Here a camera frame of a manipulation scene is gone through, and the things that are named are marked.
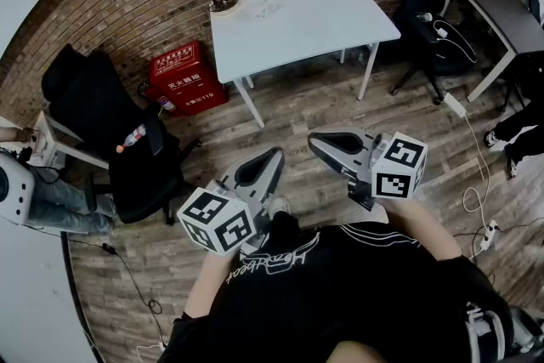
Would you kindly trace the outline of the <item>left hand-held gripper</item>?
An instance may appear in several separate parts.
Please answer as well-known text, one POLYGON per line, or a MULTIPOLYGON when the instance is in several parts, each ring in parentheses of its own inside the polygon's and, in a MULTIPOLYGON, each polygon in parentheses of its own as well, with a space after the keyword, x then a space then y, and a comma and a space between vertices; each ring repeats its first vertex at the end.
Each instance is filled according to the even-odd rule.
POLYGON ((264 232, 265 202, 284 168, 279 146, 253 152, 234 163, 234 175, 197 188, 177 211, 188 237, 217 255, 231 254, 264 232))

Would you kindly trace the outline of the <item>grey worn waist pack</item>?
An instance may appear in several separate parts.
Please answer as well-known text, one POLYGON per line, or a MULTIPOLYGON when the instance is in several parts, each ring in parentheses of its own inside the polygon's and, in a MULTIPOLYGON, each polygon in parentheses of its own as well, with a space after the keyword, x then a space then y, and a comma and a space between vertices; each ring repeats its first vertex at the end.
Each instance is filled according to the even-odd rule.
POLYGON ((544 363, 544 324, 511 305, 507 324, 492 310, 468 303, 465 326, 471 363, 544 363))

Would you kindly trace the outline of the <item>grey desk with white legs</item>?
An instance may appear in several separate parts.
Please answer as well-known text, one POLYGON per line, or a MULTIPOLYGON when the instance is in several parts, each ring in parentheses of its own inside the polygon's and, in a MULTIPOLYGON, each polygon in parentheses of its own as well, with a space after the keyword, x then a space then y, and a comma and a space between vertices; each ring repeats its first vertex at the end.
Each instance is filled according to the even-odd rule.
MULTIPOLYGON (((544 51, 544 30, 520 0, 468 0, 507 49, 499 62, 467 96, 474 102, 516 56, 544 51)), ((450 0, 445 0, 447 7, 450 0)))

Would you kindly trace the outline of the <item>person's white shoe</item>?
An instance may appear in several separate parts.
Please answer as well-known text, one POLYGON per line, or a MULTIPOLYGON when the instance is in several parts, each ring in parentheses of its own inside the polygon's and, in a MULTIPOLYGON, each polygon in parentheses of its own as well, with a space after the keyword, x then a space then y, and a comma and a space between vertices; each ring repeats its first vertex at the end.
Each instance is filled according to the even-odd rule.
POLYGON ((277 213, 290 214, 291 211, 291 204, 284 196, 276 196, 272 198, 267 206, 267 212, 270 219, 273 219, 277 213))

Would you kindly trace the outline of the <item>white rounded device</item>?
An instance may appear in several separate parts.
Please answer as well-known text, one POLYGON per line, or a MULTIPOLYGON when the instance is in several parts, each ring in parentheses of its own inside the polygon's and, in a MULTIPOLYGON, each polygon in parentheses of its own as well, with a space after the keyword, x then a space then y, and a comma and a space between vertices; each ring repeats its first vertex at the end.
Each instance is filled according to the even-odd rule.
POLYGON ((0 152, 0 217, 26 224, 34 187, 31 172, 10 154, 0 152))

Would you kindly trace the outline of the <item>person's black printed T-shirt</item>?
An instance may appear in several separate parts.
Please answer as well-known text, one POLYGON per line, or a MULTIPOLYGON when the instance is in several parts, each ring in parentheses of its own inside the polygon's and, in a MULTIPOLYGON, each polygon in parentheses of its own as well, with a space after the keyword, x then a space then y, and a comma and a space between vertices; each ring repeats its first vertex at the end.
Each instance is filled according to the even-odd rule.
POLYGON ((173 323, 157 363, 326 363, 354 341, 388 363, 471 363, 468 303, 509 307, 464 256, 435 259, 378 222, 302 230, 279 213, 236 257, 206 316, 173 323))

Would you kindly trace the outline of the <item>small white side table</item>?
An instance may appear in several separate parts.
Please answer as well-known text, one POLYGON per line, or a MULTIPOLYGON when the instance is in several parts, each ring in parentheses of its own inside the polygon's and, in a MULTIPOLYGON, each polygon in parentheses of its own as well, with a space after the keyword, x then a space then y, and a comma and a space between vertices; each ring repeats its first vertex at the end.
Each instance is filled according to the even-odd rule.
POLYGON ((60 141, 55 136, 55 129, 82 142, 72 131, 60 125, 41 111, 33 128, 36 141, 31 143, 33 149, 30 159, 31 165, 61 169, 65 165, 66 157, 70 156, 96 167, 101 167, 105 170, 109 169, 107 161, 60 141))

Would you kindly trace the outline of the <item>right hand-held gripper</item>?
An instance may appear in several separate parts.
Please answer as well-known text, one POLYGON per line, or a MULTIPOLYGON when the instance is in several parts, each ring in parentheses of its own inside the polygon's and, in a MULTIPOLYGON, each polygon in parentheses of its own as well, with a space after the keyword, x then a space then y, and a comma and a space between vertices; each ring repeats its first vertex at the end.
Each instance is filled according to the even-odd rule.
POLYGON ((351 132, 313 132, 309 148, 337 173, 356 179, 348 197, 366 209, 376 199, 408 200, 422 180, 427 145, 403 133, 372 136, 351 132))

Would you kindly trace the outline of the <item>person's left forearm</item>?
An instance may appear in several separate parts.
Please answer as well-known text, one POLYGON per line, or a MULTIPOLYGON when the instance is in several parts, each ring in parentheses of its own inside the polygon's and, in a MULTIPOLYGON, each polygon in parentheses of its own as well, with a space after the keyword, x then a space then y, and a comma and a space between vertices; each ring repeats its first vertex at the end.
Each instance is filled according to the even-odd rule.
POLYGON ((229 274, 233 259, 237 256, 237 251, 225 256, 207 252, 184 306, 186 315, 190 318, 198 318, 210 313, 213 301, 229 274))

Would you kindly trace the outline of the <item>red fire equipment box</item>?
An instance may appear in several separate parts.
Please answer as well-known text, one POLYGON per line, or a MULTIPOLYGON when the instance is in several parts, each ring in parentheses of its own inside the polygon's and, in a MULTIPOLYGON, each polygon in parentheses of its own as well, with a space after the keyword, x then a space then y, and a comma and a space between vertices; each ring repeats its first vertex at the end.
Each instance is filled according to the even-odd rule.
POLYGON ((224 85, 198 41, 155 57, 149 83, 175 104, 173 116, 193 116, 229 101, 224 85))

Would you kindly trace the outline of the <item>red fire extinguisher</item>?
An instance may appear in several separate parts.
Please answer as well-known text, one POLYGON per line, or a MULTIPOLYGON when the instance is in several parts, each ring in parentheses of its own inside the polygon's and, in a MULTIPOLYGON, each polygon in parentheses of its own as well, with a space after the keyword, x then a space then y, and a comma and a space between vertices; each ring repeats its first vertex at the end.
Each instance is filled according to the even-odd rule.
POLYGON ((160 88, 150 84, 148 81, 144 81, 139 85, 138 93, 147 101, 158 104, 169 114, 173 114, 177 110, 175 104, 166 96, 166 94, 160 88))

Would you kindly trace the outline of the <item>white power strip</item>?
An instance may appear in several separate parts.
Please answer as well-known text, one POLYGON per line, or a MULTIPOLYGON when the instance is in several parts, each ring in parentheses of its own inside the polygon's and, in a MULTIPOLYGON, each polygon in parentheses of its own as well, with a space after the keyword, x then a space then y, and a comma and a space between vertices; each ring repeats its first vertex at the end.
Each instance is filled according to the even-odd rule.
POLYGON ((498 230, 499 230, 498 223, 495 220, 491 220, 485 226, 484 237, 479 243, 480 250, 482 252, 487 251, 490 248, 490 245, 493 242, 494 236, 498 230))

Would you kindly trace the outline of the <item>plastic water bottle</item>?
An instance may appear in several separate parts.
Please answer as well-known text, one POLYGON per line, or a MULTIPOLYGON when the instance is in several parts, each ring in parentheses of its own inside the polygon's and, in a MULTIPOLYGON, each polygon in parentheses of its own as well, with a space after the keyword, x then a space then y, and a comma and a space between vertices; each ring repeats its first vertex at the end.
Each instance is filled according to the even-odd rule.
POLYGON ((117 153, 123 153, 127 147, 135 145, 140 139, 146 135, 146 129, 144 124, 140 124, 134 129, 123 141, 121 145, 116 147, 117 153))

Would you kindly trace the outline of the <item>person's right forearm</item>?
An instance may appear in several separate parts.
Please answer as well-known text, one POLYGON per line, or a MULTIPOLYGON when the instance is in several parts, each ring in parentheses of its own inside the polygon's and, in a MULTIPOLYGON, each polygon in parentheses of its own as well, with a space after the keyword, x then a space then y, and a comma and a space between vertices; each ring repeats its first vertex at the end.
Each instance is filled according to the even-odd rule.
POLYGON ((421 202, 380 199, 388 221, 397 231, 416 239, 437 260, 458 258, 462 249, 455 237, 434 218, 421 202))

